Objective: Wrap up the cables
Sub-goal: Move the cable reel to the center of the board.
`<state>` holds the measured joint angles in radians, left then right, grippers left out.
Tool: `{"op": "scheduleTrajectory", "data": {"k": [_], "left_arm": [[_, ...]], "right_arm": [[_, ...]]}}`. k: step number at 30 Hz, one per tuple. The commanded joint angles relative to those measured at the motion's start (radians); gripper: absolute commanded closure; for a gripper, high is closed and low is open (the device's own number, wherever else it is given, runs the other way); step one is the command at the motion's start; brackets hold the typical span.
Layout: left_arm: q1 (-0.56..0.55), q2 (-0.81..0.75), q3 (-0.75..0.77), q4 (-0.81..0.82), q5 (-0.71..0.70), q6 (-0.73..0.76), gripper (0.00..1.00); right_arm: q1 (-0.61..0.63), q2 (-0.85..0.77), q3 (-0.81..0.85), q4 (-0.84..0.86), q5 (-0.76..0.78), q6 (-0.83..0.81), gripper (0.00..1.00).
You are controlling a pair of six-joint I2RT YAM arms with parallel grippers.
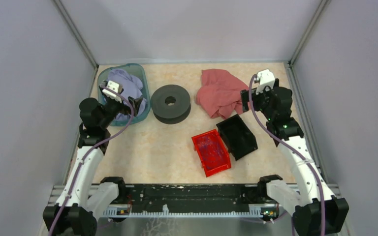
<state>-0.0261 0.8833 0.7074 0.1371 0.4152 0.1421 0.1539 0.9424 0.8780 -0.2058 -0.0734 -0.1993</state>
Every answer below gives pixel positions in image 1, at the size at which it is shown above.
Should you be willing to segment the black plastic bin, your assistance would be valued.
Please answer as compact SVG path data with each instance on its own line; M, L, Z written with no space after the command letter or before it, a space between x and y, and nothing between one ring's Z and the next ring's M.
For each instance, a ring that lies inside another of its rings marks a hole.
M236 161L258 149L254 134L238 114L217 123L216 127Z

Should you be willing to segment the black cable spool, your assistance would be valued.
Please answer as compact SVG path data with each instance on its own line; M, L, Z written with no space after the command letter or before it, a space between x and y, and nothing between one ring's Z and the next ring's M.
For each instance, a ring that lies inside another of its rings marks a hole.
M190 94L182 86L164 85L152 94L151 108L158 121L178 124L191 112Z

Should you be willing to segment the red plastic bin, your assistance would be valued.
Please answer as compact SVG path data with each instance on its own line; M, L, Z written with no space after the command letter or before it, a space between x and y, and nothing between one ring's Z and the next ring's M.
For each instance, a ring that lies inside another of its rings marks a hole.
M192 136L205 177L231 169L229 152L216 129Z

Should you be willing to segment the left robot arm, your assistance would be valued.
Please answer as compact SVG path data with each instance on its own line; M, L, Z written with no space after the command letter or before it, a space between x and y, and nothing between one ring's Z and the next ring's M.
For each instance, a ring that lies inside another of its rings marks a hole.
M105 104L95 98L86 98L80 103L82 123L72 175L54 206L47 206L43 212L50 236L66 233L94 236L97 222L108 206L113 201L120 204L127 199L128 190L122 177L105 177L96 192L90 194L90 189L109 141L116 137L109 133L108 126L119 113L134 118L140 103L140 98L123 96L107 97Z

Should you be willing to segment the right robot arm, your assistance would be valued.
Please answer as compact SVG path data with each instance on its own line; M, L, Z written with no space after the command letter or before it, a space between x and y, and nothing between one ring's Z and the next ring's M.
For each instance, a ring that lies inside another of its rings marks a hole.
M258 198L269 203L275 200L291 216L300 236L326 236L341 231L349 205L337 197L322 178L307 148L304 132L292 116L292 90L265 86L242 90L243 110L256 116L261 112L266 123L259 125L274 140L275 146L288 160L298 190L291 189L280 176L262 177Z

